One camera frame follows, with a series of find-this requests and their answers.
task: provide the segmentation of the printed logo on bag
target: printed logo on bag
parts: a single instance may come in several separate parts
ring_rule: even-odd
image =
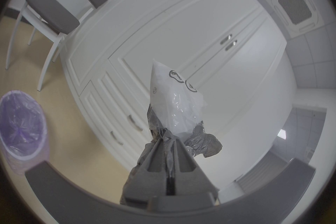
[[[191,92],[197,92],[197,90],[189,82],[185,81],[185,85]]]
[[[178,75],[178,73],[174,70],[171,70],[169,72],[169,76],[173,79],[175,79],[179,83],[184,83],[183,79]]]

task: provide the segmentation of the chair seat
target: chair seat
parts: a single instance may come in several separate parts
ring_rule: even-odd
[[[34,9],[55,30],[68,34],[79,25],[79,21],[57,0],[26,0],[28,5]]]

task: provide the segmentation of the drawer handle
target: drawer handle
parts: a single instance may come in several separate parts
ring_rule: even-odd
[[[233,41],[231,44],[227,45],[227,47],[225,48],[225,51],[228,51],[230,48],[232,48],[236,44],[237,44],[237,40]]]
[[[110,134],[112,135],[112,137],[114,138],[114,140],[117,141],[117,143],[118,143],[119,145],[122,146],[122,145],[124,144],[124,143],[120,142],[120,141],[116,138],[116,136],[114,135],[113,131],[111,131]]]
[[[220,44],[223,45],[226,41],[230,40],[232,37],[232,34],[228,35],[227,37],[225,37],[221,42]]]
[[[128,118],[139,131],[142,132],[144,130],[139,125],[136,124],[135,120],[132,118],[132,115],[129,115]]]

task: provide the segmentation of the trash can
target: trash can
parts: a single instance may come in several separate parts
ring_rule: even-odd
[[[0,148],[17,174],[49,160],[42,107],[27,93],[10,91],[0,99]]]

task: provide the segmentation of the white plastic bag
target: white plastic bag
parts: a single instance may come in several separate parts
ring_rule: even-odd
[[[203,95],[181,75],[153,61],[150,105],[164,128],[180,137],[202,121]]]

